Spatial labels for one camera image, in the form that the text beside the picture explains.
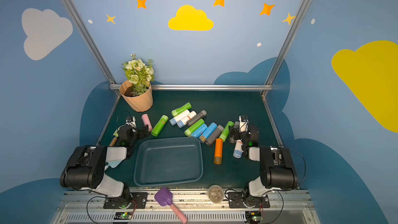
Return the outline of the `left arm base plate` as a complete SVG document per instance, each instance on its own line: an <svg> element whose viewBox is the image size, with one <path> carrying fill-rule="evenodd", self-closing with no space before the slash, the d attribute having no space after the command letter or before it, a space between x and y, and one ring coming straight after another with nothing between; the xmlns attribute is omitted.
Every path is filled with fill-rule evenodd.
<svg viewBox="0 0 398 224"><path fill-rule="evenodd" d="M131 192L127 199L108 198L103 209L144 209L148 198L147 192Z"/></svg>

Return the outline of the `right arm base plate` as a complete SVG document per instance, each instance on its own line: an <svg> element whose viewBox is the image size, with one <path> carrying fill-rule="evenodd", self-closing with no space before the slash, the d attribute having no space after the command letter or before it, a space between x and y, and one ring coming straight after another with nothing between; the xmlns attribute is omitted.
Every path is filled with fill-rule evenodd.
<svg viewBox="0 0 398 224"><path fill-rule="evenodd" d="M268 197L253 197L242 191L230 191L226 196L229 208L270 208Z"/></svg>

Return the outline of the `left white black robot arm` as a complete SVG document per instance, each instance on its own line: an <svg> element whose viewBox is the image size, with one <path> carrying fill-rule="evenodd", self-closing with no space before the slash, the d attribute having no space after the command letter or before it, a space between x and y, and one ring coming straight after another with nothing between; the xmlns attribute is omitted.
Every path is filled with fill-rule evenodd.
<svg viewBox="0 0 398 224"><path fill-rule="evenodd" d="M92 190L108 199L130 203L129 187L105 174L107 168L115 168L130 159L136 144L149 136L151 125L136 127L134 118L117 130L117 136L109 146L78 146L70 156L60 177L63 188Z"/></svg>

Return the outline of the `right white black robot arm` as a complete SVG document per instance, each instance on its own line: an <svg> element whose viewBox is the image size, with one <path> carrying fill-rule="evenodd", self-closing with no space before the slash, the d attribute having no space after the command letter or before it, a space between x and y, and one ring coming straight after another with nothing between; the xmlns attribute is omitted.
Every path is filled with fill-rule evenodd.
<svg viewBox="0 0 398 224"><path fill-rule="evenodd" d="M260 175L248 183L243 199L262 198L275 190L289 191L301 184L291 156L286 146L260 146L259 131L249 126L248 116L239 116L229 128L229 141L235 145L233 157L246 157L260 165Z"/></svg>

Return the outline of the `green trash bag roll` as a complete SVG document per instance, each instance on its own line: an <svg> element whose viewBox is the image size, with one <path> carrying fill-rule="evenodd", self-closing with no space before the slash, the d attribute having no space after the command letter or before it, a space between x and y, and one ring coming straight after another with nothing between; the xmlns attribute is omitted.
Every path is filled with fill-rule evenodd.
<svg viewBox="0 0 398 224"><path fill-rule="evenodd" d="M162 115L157 124L153 127L151 135L157 137L164 128L168 120L169 117L167 115Z"/></svg>

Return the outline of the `pink trash bag roll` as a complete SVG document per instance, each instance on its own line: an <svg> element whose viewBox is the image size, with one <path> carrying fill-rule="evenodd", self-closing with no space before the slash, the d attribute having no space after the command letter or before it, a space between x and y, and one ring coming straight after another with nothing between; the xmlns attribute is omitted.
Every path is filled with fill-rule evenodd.
<svg viewBox="0 0 398 224"><path fill-rule="evenodd" d="M152 127L151 121L149 119L149 116L147 114L142 115L142 121L143 121L144 125L148 126L149 132L151 132L153 127Z"/></svg>

